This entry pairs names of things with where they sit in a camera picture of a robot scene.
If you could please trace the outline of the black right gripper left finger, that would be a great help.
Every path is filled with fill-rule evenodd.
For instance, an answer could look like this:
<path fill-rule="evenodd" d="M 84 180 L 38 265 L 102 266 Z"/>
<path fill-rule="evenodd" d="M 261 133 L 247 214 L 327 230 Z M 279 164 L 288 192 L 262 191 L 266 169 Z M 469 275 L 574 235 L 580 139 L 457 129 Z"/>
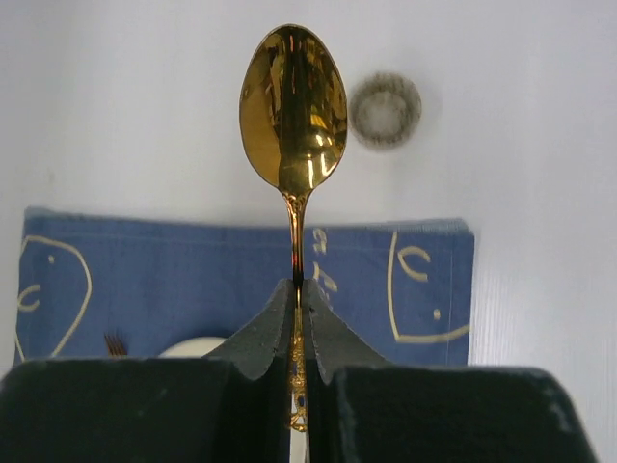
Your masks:
<path fill-rule="evenodd" d="M 1 383 L 5 462 L 285 462 L 295 292 L 202 358 L 29 361 Z"/>

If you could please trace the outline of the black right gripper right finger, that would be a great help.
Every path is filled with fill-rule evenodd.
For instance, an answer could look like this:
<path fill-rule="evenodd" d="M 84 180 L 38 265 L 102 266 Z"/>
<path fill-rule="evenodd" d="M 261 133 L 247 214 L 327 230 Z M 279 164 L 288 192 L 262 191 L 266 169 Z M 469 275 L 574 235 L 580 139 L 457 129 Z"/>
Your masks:
<path fill-rule="evenodd" d="M 538 368 L 405 368 L 303 288 L 312 462 L 593 462 L 566 391 Z"/>

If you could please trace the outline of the cream round plate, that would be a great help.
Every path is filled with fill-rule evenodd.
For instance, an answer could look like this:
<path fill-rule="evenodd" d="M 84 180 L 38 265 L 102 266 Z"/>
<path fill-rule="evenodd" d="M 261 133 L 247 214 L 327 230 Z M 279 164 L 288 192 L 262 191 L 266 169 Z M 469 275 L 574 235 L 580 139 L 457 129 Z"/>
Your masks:
<path fill-rule="evenodd" d="M 184 340 L 163 351 L 161 357 L 201 358 L 226 341 L 219 337 L 199 337 Z"/>

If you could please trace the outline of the copper fork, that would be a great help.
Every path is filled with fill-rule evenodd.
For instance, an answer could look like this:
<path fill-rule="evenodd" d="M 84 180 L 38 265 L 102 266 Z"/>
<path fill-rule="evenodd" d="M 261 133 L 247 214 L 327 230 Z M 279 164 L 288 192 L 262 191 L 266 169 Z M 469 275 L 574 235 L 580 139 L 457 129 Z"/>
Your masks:
<path fill-rule="evenodd" d="M 121 358 L 128 355 L 127 348 L 120 333 L 105 333 L 103 338 L 109 357 Z"/>

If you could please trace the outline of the speckled grey cup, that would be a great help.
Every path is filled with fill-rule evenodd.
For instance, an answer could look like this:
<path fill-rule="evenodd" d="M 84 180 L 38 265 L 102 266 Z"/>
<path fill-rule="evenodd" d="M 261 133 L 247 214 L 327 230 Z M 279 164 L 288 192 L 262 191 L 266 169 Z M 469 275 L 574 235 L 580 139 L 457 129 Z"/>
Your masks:
<path fill-rule="evenodd" d="M 421 116 L 422 99 L 417 85 L 399 72 L 374 72 L 351 94 L 352 133 L 368 150 L 399 149 L 415 134 Z"/>

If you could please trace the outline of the gold spoon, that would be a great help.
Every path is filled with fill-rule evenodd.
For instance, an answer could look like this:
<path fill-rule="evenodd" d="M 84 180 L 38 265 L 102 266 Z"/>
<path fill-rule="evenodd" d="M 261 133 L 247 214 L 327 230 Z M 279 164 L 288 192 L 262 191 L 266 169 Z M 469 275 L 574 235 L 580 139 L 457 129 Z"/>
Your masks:
<path fill-rule="evenodd" d="M 302 290 L 304 221 L 311 193 L 341 161 L 347 142 L 347 98 L 335 61 L 310 29 L 283 24 L 259 44 L 242 84 L 239 124 L 245 154 L 287 207 L 294 312 L 288 381 L 289 425 L 309 427 Z"/>

